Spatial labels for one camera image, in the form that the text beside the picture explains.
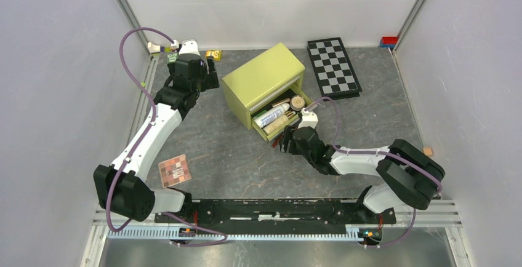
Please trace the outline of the white lotion tube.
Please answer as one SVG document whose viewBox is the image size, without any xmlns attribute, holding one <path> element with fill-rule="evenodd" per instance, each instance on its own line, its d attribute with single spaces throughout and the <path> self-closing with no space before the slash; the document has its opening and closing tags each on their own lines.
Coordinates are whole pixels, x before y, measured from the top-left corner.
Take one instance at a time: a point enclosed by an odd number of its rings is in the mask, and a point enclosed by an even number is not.
<svg viewBox="0 0 522 267">
<path fill-rule="evenodd" d="M 275 121 L 278 117 L 282 116 L 289 109 L 289 103 L 282 103 L 255 118 L 254 122 L 258 127 L 264 128 L 267 125 L 271 124 L 273 121 Z"/>
</svg>

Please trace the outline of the small round cream jar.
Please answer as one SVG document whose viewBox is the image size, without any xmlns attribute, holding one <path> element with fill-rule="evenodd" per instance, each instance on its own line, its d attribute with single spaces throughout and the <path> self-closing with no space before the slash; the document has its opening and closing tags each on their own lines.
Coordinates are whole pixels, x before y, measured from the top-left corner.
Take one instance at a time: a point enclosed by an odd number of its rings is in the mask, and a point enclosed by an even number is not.
<svg viewBox="0 0 522 267">
<path fill-rule="evenodd" d="M 290 100 L 290 106 L 291 106 L 292 110 L 300 111 L 304 107 L 306 107 L 306 101 L 304 100 L 303 97 L 301 97 L 299 95 L 295 95 Z"/>
</svg>

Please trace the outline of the eyeshadow palette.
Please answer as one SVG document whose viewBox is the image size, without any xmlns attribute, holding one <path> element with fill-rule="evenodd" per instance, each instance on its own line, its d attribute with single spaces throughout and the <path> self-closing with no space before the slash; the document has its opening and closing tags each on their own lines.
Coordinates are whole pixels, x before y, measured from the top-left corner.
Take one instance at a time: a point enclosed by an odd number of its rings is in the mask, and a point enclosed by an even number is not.
<svg viewBox="0 0 522 267">
<path fill-rule="evenodd" d="M 171 188 L 192 179 L 185 154 L 160 162 L 158 168 L 163 188 Z"/>
</svg>

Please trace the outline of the red black lip pencil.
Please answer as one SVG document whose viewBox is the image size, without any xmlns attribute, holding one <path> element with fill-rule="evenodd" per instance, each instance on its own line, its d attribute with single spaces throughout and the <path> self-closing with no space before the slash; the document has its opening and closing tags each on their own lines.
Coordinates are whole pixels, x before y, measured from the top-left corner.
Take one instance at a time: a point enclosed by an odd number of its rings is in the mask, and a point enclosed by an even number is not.
<svg viewBox="0 0 522 267">
<path fill-rule="evenodd" d="M 281 134 L 279 134 L 273 141 L 273 143 L 271 144 L 271 147 L 272 148 L 276 148 L 276 147 L 281 147 L 281 141 L 282 139 L 284 138 L 284 132 L 282 132 Z"/>
</svg>

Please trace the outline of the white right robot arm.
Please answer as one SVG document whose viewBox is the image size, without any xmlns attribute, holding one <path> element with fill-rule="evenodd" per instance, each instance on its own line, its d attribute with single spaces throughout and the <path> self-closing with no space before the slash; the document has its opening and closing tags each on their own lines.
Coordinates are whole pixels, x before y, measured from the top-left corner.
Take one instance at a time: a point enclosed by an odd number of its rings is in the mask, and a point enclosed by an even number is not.
<svg viewBox="0 0 522 267">
<path fill-rule="evenodd" d="M 364 222 L 399 205 L 425 210 L 441 192 L 445 170 L 421 150 L 403 139 L 374 149 L 351 149 L 325 144 L 312 127 L 286 127 L 279 141 L 281 151 L 301 155 L 323 175 L 370 175 L 383 183 L 361 195 L 355 213 Z"/>
</svg>

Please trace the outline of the green drawer cabinet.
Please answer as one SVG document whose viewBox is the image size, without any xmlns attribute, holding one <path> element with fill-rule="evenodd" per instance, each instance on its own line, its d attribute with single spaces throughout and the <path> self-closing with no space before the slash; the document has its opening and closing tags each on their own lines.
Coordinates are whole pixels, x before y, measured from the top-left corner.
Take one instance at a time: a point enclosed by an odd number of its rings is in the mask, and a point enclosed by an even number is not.
<svg viewBox="0 0 522 267">
<path fill-rule="evenodd" d="M 272 104 L 296 95 L 306 105 L 312 100 L 302 90 L 305 66 L 282 43 L 264 51 L 223 78 L 227 106 L 248 129 L 271 141 L 283 127 L 266 133 L 254 122 L 254 117 L 272 109 Z"/>
</svg>

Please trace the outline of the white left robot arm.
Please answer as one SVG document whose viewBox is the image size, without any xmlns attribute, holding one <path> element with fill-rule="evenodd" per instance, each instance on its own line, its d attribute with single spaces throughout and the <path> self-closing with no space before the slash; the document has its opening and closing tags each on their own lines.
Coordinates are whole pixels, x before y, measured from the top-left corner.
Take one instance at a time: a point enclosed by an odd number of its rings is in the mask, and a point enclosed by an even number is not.
<svg viewBox="0 0 522 267">
<path fill-rule="evenodd" d="M 167 67 L 170 75 L 156 93 L 138 134 L 111 165 L 99 165 L 94 171 L 99 204 L 106 213 L 144 221 L 152 213 L 169 212 L 182 223 L 193 216 L 188 193 L 152 190 L 145 181 L 168 136 L 195 106 L 200 93 L 219 88 L 219 79 L 213 58 L 202 59 L 194 53 L 178 55 Z"/>
</svg>

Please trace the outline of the green lipstick tube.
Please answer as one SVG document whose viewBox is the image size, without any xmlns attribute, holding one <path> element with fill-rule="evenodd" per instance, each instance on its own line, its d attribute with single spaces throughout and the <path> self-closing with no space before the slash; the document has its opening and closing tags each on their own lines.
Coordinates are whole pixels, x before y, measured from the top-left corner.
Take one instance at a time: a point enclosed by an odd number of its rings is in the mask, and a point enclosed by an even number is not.
<svg viewBox="0 0 522 267">
<path fill-rule="evenodd" d="M 264 115 L 267 114 L 267 110 L 263 110 L 261 111 L 260 113 L 256 114 L 254 117 L 253 117 L 253 120 L 256 120 L 256 119 L 262 119 L 264 117 Z"/>
</svg>

